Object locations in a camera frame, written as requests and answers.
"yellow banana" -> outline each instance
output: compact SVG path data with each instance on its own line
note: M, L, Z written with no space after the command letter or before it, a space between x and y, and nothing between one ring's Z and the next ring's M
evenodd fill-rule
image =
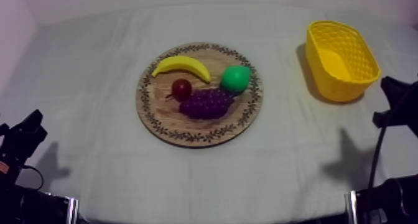
M203 81L210 82L210 74L204 64L188 56L173 56L163 59L151 75L155 77L159 73L172 70L186 70L194 73Z

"yellow basket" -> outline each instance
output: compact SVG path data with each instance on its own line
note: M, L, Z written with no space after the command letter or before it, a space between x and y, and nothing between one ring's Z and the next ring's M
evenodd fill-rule
M309 24L306 56L319 93L332 101L354 100L380 75L360 33L340 22Z

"purple grapes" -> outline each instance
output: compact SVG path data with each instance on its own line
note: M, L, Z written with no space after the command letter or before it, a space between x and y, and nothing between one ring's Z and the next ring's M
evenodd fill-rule
M193 119L217 119L228 112L234 96L219 88L198 90L180 104L180 113Z

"white sheet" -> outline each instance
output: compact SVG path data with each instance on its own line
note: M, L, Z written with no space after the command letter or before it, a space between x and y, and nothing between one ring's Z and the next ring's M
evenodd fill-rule
M278 5L155 7L41 27L0 99L1 121L43 112L49 135L28 163L45 174L45 190L79 198L90 219L275 223L343 212L343 194L367 182L378 133L372 113L388 104L379 83L350 105L310 94L298 52L308 23L321 19L358 28L383 75L416 80L418 34L408 26ZM149 134L134 102L147 65L195 41L240 51L264 86L251 127L204 150ZM407 128L391 128L379 181L415 173L416 144ZM28 172L19 182L37 180Z

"wooden plate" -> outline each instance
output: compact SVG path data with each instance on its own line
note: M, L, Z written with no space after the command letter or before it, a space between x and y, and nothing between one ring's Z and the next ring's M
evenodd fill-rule
M201 61L210 72L211 83L208 85L195 75L181 71L151 76L161 60L176 55ZM224 117L190 119L179 113L179 102L165 99L171 93L171 84L179 78L189 80L193 90L218 87L224 69L230 65L249 67L251 78L248 88L235 99ZM157 57L145 69L136 90L136 110L145 127L161 140L181 147L211 147L236 137L254 121L261 102L261 79L250 62L233 49L204 42L181 45Z

